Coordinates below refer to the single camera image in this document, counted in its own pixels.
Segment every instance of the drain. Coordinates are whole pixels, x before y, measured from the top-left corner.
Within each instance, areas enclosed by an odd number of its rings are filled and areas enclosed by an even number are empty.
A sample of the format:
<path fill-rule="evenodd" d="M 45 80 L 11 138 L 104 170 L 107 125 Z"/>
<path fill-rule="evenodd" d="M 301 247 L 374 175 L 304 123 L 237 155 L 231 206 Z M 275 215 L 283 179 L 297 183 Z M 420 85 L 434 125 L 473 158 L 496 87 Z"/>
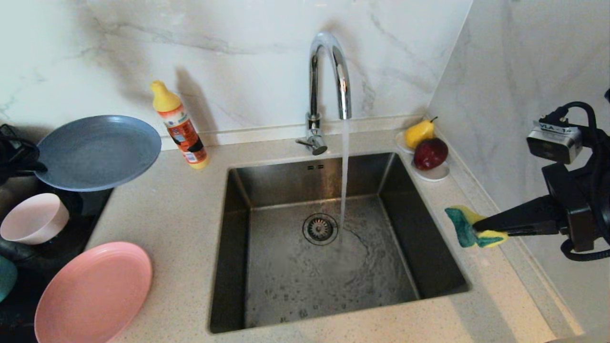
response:
<path fill-rule="evenodd" d="M 337 237 L 337 222 L 328 214 L 312 214 L 303 223 L 303 235 L 312 244 L 326 245 Z"/>

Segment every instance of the red apple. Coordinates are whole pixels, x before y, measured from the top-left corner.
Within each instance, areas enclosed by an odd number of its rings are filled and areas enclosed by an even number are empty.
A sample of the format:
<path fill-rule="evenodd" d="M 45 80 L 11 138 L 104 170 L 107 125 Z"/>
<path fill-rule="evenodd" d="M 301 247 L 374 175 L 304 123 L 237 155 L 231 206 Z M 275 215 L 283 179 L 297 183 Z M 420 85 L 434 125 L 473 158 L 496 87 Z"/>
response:
<path fill-rule="evenodd" d="M 425 139 L 415 148 L 413 163 L 417 169 L 430 170 L 445 162 L 447 154 L 449 149 L 441 139 Z"/>

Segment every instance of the sponge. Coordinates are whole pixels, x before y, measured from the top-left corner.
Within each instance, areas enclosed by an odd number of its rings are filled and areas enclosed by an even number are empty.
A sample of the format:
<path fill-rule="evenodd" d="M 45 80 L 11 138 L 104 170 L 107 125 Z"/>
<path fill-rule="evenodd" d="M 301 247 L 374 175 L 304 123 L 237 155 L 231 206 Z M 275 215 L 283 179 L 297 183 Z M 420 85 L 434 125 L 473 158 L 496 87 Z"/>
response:
<path fill-rule="evenodd" d="M 452 206 L 446 208 L 445 213 L 456 228 L 457 240 L 462 248 L 472 247 L 474 244 L 481 248 L 491 248 L 508 239 L 508 234 L 504 232 L 493 230 L 477 232 L 472 225 L 485 217 L 471 211 L 466 206 Z"/>

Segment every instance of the gray plate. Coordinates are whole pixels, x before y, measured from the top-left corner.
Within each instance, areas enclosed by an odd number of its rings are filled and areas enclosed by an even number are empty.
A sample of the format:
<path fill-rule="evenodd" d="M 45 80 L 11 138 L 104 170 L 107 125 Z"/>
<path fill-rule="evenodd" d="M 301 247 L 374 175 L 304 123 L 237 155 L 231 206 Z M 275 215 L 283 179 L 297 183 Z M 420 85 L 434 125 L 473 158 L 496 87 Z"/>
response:
<path fill-rule="evenodd" d="M 38 160 L 48 169 L 36 172 L 38 178 L 56 188 L 92 192 L 119 186 L 144 173 L 161 151 L 161 138 L 139 119 L 100 115 L 56 129 L 38 148 Z"/>

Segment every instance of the sink basin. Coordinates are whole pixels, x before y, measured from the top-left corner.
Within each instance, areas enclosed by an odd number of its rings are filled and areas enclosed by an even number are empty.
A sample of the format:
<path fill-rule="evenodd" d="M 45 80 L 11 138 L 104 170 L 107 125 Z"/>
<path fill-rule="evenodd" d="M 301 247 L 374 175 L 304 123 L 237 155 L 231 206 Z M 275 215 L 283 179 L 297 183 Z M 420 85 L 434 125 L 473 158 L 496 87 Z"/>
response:
<path fill-rule="evenodd" d="M 468 286 L 401 159 L 229 170 L 213 333 L 465 292 Z"/>

